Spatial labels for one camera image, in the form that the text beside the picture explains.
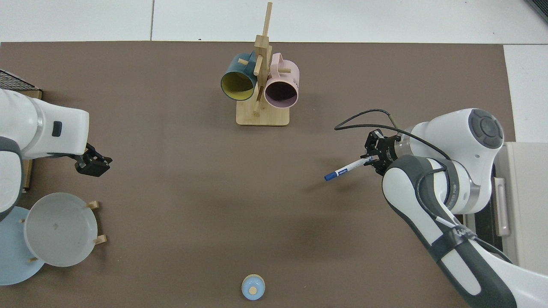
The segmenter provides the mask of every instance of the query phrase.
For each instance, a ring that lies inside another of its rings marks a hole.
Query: white plate
[[[47,264],[72,266],[92,252],[97,221],[80,198],[56,192],[38,200],[25,221],[30,251]]]
[[[27,280],[44,265],[42,260],[27,262],[34,255],[27,248],[23,235],[24,225],[19,222],[27,217],[27,213],[27,209],[14,207],[0,221],[0,286]]]

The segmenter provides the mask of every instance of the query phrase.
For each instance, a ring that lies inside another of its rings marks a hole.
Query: black cable
[[[476,242],[481,246],[483,247],[485,250],[487,250],[488,252],[490,253],[494,253],[498,256],[500,256],[503,260],[505,260],[506,262],[510,263],[510,264],[513,264],[512,260],[510,260],[502,251],[500,251],[497,247],[487,243],[486,241],[482,240],[481,238],[479,237],[476,237],[475,238]]]
[[[348,119],[342,121],[342,122],[341,122],[339,125],[337,125],[337,126],[341,126],[341,125],[343,125],[344,123],[347,123],[348,121],[353,120],[353,119],[355,119],[355,118],[357,118],[357,117],[359,117],[359,116],[361,116],[361,115],[365,115],[366,113],[375,112],[375,111],[377,111],[377,112],[382,112],[382,113],[386,114],[386,115],[388,116],[388,119],[390,119],[390,122],[392,122],[392,125],[393,125],[395,128],[398,128],[398,126],[396,125],[396,121],[394,121],[394,118],[392,118],[392,115],[391,115],[388,111],[386,111],[386,110],[384,110],[384,109],[369,109],[369,110],[362,111],[362,112],[358,113],[357,115],[353,115],[353,116],[351,116],[350,118],[348,118]]]
[[[424,204],[424,201],[423,199],[420,197],[420,185],[421,183],[423,182],[424,178],[429,175],[429,174],[434,174],[436,172],[441,172],[441,171],[446,171],[445,168],[438,168],[438,169],[434,169],[432,171],[429,171],[425,174],[423,174],[419,180],[417,181],[417,185],[416,185],[416,190],[415,190],[415,195],[416,195],[416,198],[417,200],[419,201],[419,205],[423,208],[423,210],[430,216],[432,217],[433,220],[436,220],[436,218],[438,218],[438,216],[436,214],[434,214],[434,212],[432,212],[428,207],[426,207],[426,205]],[[500,256],[504,261],[510,263],[510,264],[513,264],[512,260],[510,260],[502,251],[500,251],[497,247],[487,243],[486,241],[482,240],[481,238],[475,236],[474,237],[474,241],[476,241],[481,247],[483,247],[483,249],[487,250],[488,252],[490,253],[493,253],[493,254],[496,254],[498,256]]]
[[[395,127],[390,127],[390,126],[386,126],[386,125],[381,125],[381,124],[355,124],[355,125],[349,125],[349,126],[343,126],[341,127],[342,124],[344,124],[345,122],[342,122],[340,123],[339,125],[335,126],[335,130],[342,130],[342,129],[349,129],[349,128],[356,128],[356,127],[377,127],[377,128],[385,128],[385,129],[391,129],[391,130],[394,130],[395,132],[398,132],[398,133],[401,133],[401,134],[404,134],[404,135],[408,135],[409,137],[413,138],[413,139],[417,139],[419,140],[420,142],[422,142],[423,144],[431,147],[432,149],[434,149],[436,152],[440,153],[443,158],[447,159],[448,161],[451,160],[451,158],[449,157],[449,155],[447,155],[445,152],[443,152],[442,150],[440,150],[437,146],[431,144],[430,142],[422,139],[421,137],[418,137],[418,136],[415,136],[413,135],[412,133],[408,133],[406,132],[405,130],[403,129],[399,129],[399,128],[395,128]]]
[[[434,214],[434,212],[432,212],[428,207],[426,207],[426,205],[424,204],[424,201],[423,199],[420,197],[420,185],[423,183],[423,180],[425,179],[425,177],[429,174],[434,174],[436,172],[441,172],[441,171],[446,171],[445,167],[443,168],[438,168],[438,169],[434,169],[432,171],[429,171],[425,174],[423,174],[419,180],[417,181],[416,183],[416,189],[415,189],[415,196],[416,196],[416,199],[417,201],[419,201],[419,205],[423,208],[423,210],[428,214],[430,215],[430,217],[432,217],[433,220],[436,220],[436,218],[438,218],[438,215]]]

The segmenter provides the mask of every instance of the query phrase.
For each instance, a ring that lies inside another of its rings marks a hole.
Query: mug
[[[231,99],[247,100],[253,95],[257,76],[255,52],[238,54],[232,59],[226,73],[221,78],[221,89]]]
[[[289,108],[299,98],[299,68],[281,53],[272,55],[270,78],[265,85],[265,100],[276,108]]]

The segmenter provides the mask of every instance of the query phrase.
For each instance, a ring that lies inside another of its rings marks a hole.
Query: light blue plate
[[[25,281],[36,274],[44,261],[27,262],[34,255],[27,248],[23,235],[28,210],[14,207],[12,212],[0,221],[0,286],[8,286]]]
[[[261,276],[251,274],[242,282],[242,294],[249,300],[258,300],[265,294],[265,281]]]

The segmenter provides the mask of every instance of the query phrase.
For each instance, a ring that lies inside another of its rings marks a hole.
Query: pink mug
[[[272,55],[270,75],[265,86],[265,100],[276,108],[289,108],[299,98],[299,68],[281,53]]]

